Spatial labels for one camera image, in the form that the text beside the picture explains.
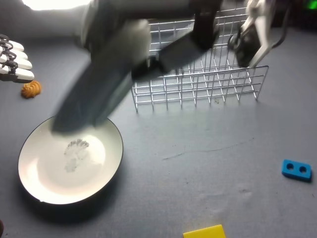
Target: crack on table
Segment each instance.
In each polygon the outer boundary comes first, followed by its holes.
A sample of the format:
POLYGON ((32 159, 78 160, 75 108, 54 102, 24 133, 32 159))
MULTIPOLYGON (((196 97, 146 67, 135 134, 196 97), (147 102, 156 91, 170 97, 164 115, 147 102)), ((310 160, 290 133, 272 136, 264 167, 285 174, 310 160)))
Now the crack on table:
POLYGON ((230 146, 226 146, 226 147, 223 147, 223 148, 219 148, 219 149, 212 149, 212 150, 196 150, 196 151, 184 151, 182 153, 179 153, 177 155, 173 155, 173 156, 169 156, 169 157, 166 157, 166 158, 163 158, 162 160, 169 160, 169 159, 173 159, 173 158, 177 158, 179 156, 182 156, 182 155, 185 155, 185 154, 189 154, 189 153, 207 153, 207 152, 214 152, 214 151, 221 151, 221 150, 226 150, 226 149, 231 149, 233 147, 236 147, 236 146, 239 146, 239 145, 243 145, 245 143, 248 143, 250 141, 254 140, 254 137, 247 140, 247 141, 243 141, 243 142, 240 142, 240 143, 237 143, 237 144, 234 144, 234 145, 230 145, 230 146))

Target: wire grid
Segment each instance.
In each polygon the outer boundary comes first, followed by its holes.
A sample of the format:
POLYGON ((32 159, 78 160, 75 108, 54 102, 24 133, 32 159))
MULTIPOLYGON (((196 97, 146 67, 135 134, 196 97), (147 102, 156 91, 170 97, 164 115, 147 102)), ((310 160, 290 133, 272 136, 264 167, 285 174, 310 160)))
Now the wire grid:
MULTIPOLYGON (((150 82, 135 83, 131 89, 136 111, 141 104, 179 102, 191 100, 195 106, 200 99, 236 96, 240 101, 243 95, 253 94, 255 99, 264 83, 268 66, 239 68, 235 55, 227 49, 229 37, 236 33, 238 27, 246 20, 245 7, 218 12, 216 23, 219 27, 219 38, 212 50, 200 59, 176 69, 150 82)), ((193 27, 194 20, 173 22, 152 22, 152 43, 150 54, 155 55, 159 49, 171 43, 193 27)))

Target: gray wall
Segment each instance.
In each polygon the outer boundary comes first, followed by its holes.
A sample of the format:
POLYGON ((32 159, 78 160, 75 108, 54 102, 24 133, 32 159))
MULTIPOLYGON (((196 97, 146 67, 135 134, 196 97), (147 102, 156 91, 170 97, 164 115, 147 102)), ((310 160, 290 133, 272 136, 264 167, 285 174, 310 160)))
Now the gray wall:
POLYGON ((0 34, 11 39, 65 37, 79 32, 84 6, 33 11, 22 0, 0 0, 0 34))

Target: robotic hand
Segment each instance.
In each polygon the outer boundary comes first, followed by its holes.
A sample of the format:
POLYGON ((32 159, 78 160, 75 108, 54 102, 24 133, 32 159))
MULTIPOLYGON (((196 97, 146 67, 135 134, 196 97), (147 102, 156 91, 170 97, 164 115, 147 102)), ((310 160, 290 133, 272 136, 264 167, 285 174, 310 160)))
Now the robotic hand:
MULTIPOLYGON (((53 131, 74 132, 104 122, 134 82, 164 75, 212 48, 221 4, 222 0, 93 0, 81 34, 92 61, 63 102, 53 131), (148 56, 151 34, 146 19, 189 17, 195 18, 191 32, 148 56)), ((248 2, 249 18, 228 42, 241 67, 256 66, 276 46, 268 40, 274 5, 275 0, 248 2)))

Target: gray tabletop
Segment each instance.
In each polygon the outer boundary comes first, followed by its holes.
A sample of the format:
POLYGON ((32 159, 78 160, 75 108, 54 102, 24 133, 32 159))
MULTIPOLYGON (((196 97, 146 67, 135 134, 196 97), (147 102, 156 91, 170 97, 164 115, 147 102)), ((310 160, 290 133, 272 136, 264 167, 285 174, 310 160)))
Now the gray tabletop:
POLYGON ((43 92, 20 97, 0 82, 0 219, 4 237, 176 238, 222 224, 228 238, 299 238, 317 233, 317 191, 285 178, 292 159, 317 170, 317 35, 289 33, 264 64, 260 99, 135 112, 128 95, 111 119, 124 140, 115 184, 99 212, 81 222, 39 216, 21 193, 20 149, 53 116, 89 58, 69 41, 26 44, 43 92))

